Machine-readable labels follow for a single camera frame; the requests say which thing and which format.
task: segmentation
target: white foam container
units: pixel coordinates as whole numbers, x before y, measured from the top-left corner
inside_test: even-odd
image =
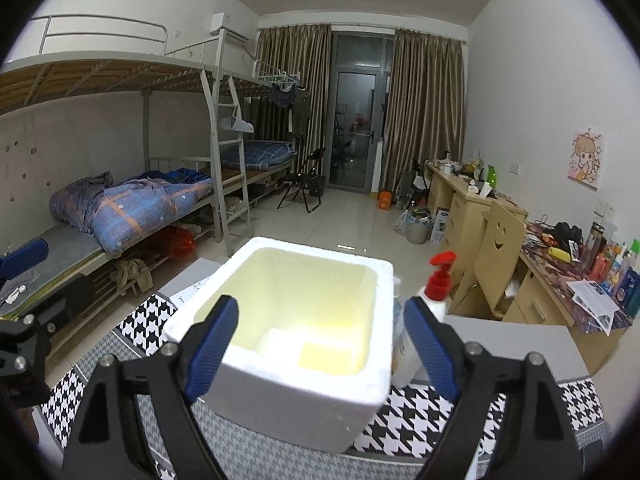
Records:
[[[164,326],[179,342],[222,294],[238,329],[204,396],[220,416],[311,449],[348,449],[390,384],[389,262],[252,238]]]

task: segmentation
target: upper bunk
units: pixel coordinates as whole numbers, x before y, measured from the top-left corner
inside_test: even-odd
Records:
[[[56,20],[80,18],[86,30],[56,28]],[[46,20],[40,48],[36,55],[6,62],[0,68],[0,115],[34,104],[86,94],[126,91],[202,92],[201,73],[207,74],[212,86],[214,75],[221,78],[220,95],[230,95],[228,77],[234,79],[236,90],[242,97],[265,96],[274,82],[291,79],[285,72],[256,60],[253,75],[248,76],[222,66],[222,51],[226,42],[243,43],[237,33],[224,28],[210,38],[167,52],[168,35],[163,25],[130,18],[98,14],[55,14],[39,16],[32,22]],[[100,29],[93,20],[109,20],[146,27],[143,32],[132,33],[111,28]],[[153,32],[160,31],[160,37]],[[125,38],[147,41],[158,46],[158,54],[121,52],[114,50],[62,50],[45,53],[47,41],[75,38]],[[214,56],[214,63],[207,62]]]

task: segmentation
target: bed ladder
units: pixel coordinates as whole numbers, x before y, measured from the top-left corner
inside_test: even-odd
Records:
[[[251,238],[254,234],[251,228],[251,209],[249,206],[249,190],[247,189],[246,181],[246,163],[244,161],[244,139],[242,132],[238,132],[238,138],[233,140],[220,140],[218,135],[218,109],[221,107],[234,108],[236,118],[242,119],[242,110],[240,106],[240,100],[238,98],[238,92],[236,91],[236,84],[232,76],[228,76],[229,90],[233,99],[233,105],[220,103],[220,84],[222,83],[222,69],[220,67],[220,60],[217,60],[216,70],[213,72],[213,85],[209,89],[209,80],[207,79],[206,70],[200,72],[200,79],[204,90],[205,98],[207,100],[207,107],[209,108],[209,118],[211,122],[211,175],[214,177],[214,194],[211,199],[211,205],[214,211],[214,225],[216,233],[216,241],[221,242],[224,240],[226,246],[226,254],[231,257],[234,253],[231,245],[229,232],[229,223],[233,220],[240,218],[242,215],[246,215],[246,236]],[[233,144],[238,145],[239,162],[240,162],[240,174],[223,180],[222,177],[222,164],[220,162],[220,146],[230,146]],[[232,193],[238,189],[236,184],[241,182],[242,184],[242,202],[238,205],[238,210],[229,212],[226,210],[225,194]],[[222,236],[220,235],[220,227],[222,224]]]

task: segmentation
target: curtain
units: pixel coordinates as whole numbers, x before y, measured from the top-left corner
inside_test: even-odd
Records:
[[[391,92],[386,114],[383,189],[395,191],[412,158],[420,163],[445,150],[462,158],[465,80],[459,41],[396,31]]]
[[[290,74],[300,72],[302,86],[309,90],[311,121],[302,143],[296,146],[298,170],[303,169],[309,153],[324,146],[330,57],[328,24],[267,28],[260,32],[258,59]],[[254,126],[257,139],[291,140],[289,110],[278,108],[268,98],[260,99]]]

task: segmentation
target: light switch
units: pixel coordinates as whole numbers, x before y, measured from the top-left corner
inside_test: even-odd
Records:
[[[613,207],[611,206],[611,204],[607,204],[607,208],[604,211],[604,218],[606,218],[607,220],[609,220],[610,222],[613,222],[613,219],[616,217],[616,210],[613,209]]]
[[[596,215],[598,216],[604,216],[604,213],[606,213],[606,211],[607,211],[607,203],[604,202],[603,200],[597,199],[596,207],[593,210],[593,212],[596,213]]]

